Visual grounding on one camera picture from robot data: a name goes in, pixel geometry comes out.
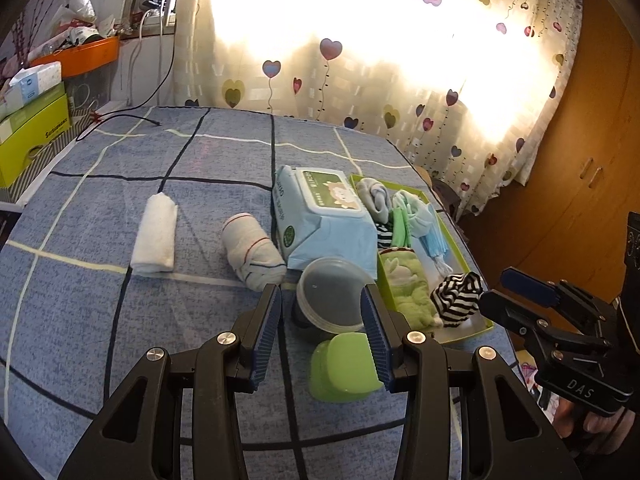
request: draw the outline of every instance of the wooden cabinet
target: wooden cabinet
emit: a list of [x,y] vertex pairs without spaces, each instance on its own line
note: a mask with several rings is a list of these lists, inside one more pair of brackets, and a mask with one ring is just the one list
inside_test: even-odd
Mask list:
[[630,210],[640,211],[640,50],[606,0],[584,0],[572,74],[529,183],[460,225],[491,286],[514,266],[610,301]]

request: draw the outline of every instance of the heart pattern curtain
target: heart pattern curtain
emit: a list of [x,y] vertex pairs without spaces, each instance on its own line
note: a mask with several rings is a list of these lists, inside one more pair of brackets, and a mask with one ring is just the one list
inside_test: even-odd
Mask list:
[[386,137],[482,211],[525,184],[582,0],[178,0],[178,104]]

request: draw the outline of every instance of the green towel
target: green towel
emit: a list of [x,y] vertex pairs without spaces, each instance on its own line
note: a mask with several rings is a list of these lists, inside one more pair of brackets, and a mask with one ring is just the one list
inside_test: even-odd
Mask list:
[[442,320],[430,298],[429,283],[414,251],[387,249],[381,251],[380,260],[396,310],[404,315],[409,327],[412,330],[442,327]]
[[411,227],[409,227],[409,217],[406,210],[401,207],[393,209],[393,236],[391,237],[392,247],[411,247]]

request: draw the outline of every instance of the human hand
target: human hand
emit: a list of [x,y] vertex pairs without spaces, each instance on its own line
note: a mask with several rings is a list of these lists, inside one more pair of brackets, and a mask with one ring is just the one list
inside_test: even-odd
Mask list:
[[[572,417],[574,403],[561,398],[558,409],[554,415],[553,427],[558,432],[560,438],[567,438],[574,432],[575,421]],[[616,451],[626,439],[631,427],[636,419],[634,412],[620,408],[618,412],[610,417],[604,417],[589,412],[584,419],[584,431],[596,435],[589,444],[586,453],[590,454],[611,454]]]

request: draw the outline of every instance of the wet wipes package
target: wet wipes package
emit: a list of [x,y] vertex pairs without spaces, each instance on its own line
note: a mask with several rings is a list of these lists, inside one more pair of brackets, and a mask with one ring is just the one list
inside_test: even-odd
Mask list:
[[278,241],[289,269],[336,256],[377,275],[376,226],[341,171],[282,166],[273,188]]

